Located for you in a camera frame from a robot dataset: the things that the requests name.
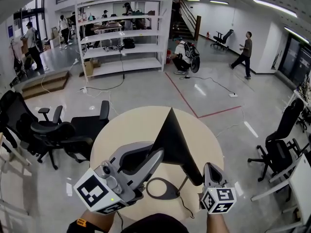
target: wooden platform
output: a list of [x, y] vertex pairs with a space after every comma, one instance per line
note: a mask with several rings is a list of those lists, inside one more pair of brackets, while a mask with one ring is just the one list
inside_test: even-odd
[[49, 93], [48, 91], [42, 88], [42, 85], [45, 89], [49, 90], [50, 92], [63, 90], [69, 79], [69, 72], [64, 71], [53, 75], [47, 75], [41, 85], [42, 79], [38, 79], [25, 84], [25, 86], [22, 88], [22, 95], [24, 99], [30, 99], [33, 97]]

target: staircase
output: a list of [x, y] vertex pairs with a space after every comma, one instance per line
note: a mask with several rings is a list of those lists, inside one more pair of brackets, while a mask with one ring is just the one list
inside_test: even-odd
[[37, 79], [35, 81], [27, 83], [22, 88], [22, 96], [26, 100], [49, 93], [49, 91], [53, 92], [63, 90], [66, 86], [68, 79], [68, 71], [47, 76], [44, 80], [43, 78]]
[[194, 40], [192, 33], [190, 32], [189, 28], [187, 27], [187, 25], [186, 25], [186, 23], [182, 17], [180, 17], [178, 28], [179, 28], [179, 30], [171, 28], [172, 36], [178, 35], [178, 36], [183, 37], [184, 39]]

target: white sneaker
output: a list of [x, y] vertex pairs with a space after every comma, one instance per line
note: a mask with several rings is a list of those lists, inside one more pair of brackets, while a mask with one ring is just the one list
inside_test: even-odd
[[181, 74], [181, 75], [184, 75], [184, 74], [186, 74], [186, 72], [185, 72], [185, 71], [177, 71], [177, 72], [175, 72], [174, 74]]

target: white shirt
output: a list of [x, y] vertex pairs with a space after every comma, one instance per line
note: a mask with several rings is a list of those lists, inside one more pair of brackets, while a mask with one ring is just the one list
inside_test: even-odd
[[35, 29], [30, 28], [27, 30], [25, 38], [27, 39], [27, 47], [33, 48], [35, 47]]
[[177, 45], [175, 49], [175, 54], [181, 53], [183, 55], [183, 60], [186, 61], [188, 64], [190, 64], [190, 59], [186, 56], [185, 46], [183, 44], [185, 44], [185, 42], [180, 41], [180, 43]]
[[64, 18], [64, 20], [59, 20], [58, 22], [58, 28], [60, 28], [60, 30], [63, 30], [63, 29], [67, 29], [68, 28], [68, 22], [67, 22], [67, 19]]

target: cardboard box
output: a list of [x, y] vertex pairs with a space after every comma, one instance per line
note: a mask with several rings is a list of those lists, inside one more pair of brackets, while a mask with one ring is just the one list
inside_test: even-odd
[[94, 66], [92, 60], [84, 61], [84, 66], [86, 67], [86, 75], [87, 76], [93, 75]]

